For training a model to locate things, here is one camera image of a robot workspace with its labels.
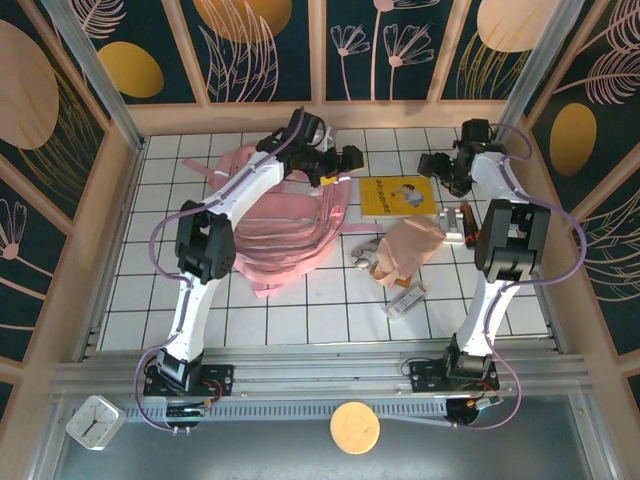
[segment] black motor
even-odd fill
[[[502,152],[504,146],[494,143],[495,134],[488,120],[474,118],[462,124],[460,140],[453,142],[458,149],[455,158],[446,153],[423,153],[418,165],[418,173],[425,177],[436,177],[440,184],[452,195],[461,198],[471,191],[471,164],[478,153]]]

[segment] white tile floor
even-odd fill
[[[153,272],[147,241],[153,228],[186,200],[210,194],[204,179],[181,161],[189,157],[209,167],[220,155],[267,133],[170,135],[153,137],[126,233],[98,348],[139,350],[166,339],[178,286]],[[346,130],[338,149],[355,145],[365,151],[366,168],[358,176],[417,175],[423,152],[451,153],[453,128]],[[361,222],[358,182],[352,182],[348,222]],[[433,181],[439,209],[460,200]],[[486,198],[474,189],[467,196],[478,224]],[[385,231],[394,221],[379,221]],[[163,267],[176,271],[173,246],[177,222],[165,227],[160,245]],[[473,251],[443,245],[414,280],[429,288],[427,300],[404,318],[388,321],[382,307],[402,289],[382,288],[367,273],[351,266],[351,250],[369,235],[342,235],[324,265],[288,285],[278,295],[258,299],[238,272],[225,278],[215,293],[205,331],[206,347],[293,345],[307,343],[428,340],[449,338],[462,324],[475,290]],[[499,336],[546,337],[548,329],[535,291],[521,289],[507,309]]]

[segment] red marker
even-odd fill
[[[473,216],[471,205],[467,202],[462,202],[460,205],[460,211],[462,212],[462,226],[464,227],[464,244],[469,250],[472,250],[478,242],[480,230],[478,229],[478,224]]]

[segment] clock face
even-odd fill
[[[115,426],[119,412],[100,397],[91,396],[67,424],[67,432],[87,448],[94,448]]]

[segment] floral wallpaper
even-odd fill
[[[307,0],[180,5],[210,102],[311,100]]]
[[[471,0],[442,100],[506,100],[559,0]]]
[[[65,235],[0,180],[0,356],[22,362]]]
[[[584,265],[619,355],[640,349],[639,186],[640,169],[581,222]]]
[[[17,2],[0,45],[0,157],[73,219],[104,130]]]
[[[425,100],[452,0],[327,0],[326,100]]]
[[[68,1],[125,103],[195,102],[161,0]]]
[[[640,7],[612,0],[532,127],[565,210],[640,142],[639,88]]]

